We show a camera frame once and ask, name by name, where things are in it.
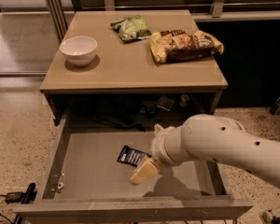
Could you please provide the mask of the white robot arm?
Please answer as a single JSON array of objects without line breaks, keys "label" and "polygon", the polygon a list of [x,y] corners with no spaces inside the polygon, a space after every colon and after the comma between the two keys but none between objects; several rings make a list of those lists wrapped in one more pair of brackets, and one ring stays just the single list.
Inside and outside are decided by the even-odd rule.
[{"label": "white robot arm", "polygon": [[242,169],[280,189],[280,142],[247,133],[234,119],[199,114],[178,127],[157,124],[151,154],[137,165],[130,178],[133,185],[163,168],[202,160]]}]

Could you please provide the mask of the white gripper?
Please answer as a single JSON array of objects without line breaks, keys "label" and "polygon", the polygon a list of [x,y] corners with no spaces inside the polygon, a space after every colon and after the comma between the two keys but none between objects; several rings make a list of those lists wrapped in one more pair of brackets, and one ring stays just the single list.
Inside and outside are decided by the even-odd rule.
[{"label": "white gripper", "polygon": [[154,137],[151,141],[151,158],[143,158],[133,172],[130,182],[137,186],[158,174],[161,166],[178,166],[189,160],[189,154],[183,147],[181,126],[163,128],[154,125]]}]

